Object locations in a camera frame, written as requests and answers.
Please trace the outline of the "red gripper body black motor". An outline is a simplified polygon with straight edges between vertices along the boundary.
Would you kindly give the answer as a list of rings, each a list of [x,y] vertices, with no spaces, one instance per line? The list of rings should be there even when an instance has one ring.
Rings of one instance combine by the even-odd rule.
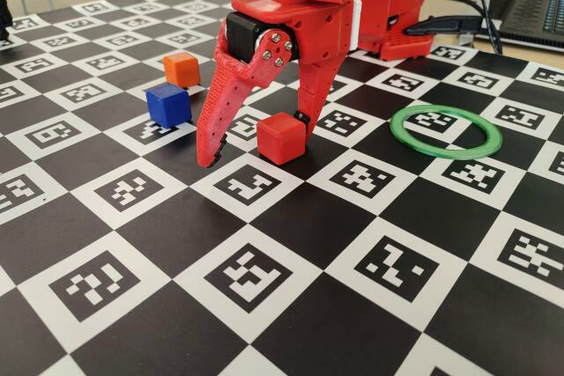
[[[313,0],[233,0],[226,17],[231,56],[249,63],[259,43],[274,43],[271,55],[318,63],[346,54],[358,41],[358,1],[342,4]]]

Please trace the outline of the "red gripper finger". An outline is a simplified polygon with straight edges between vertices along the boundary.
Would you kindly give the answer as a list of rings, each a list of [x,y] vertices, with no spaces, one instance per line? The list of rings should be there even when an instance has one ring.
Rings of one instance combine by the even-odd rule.
[[[309,118],[306,136],[311,136],[329,94],[330,86],[347,53],[325,59],[318,63],[299,60],[300,87],[297,111]]]
[[[249,63],[228,52],[224,31],[214,51],[216,70],[197,122],[197,163],[213,166],[225,143],[226,130],[243,101],[256,86],[266,88],[290,61],[293,44],[282,30],[266,31]]]

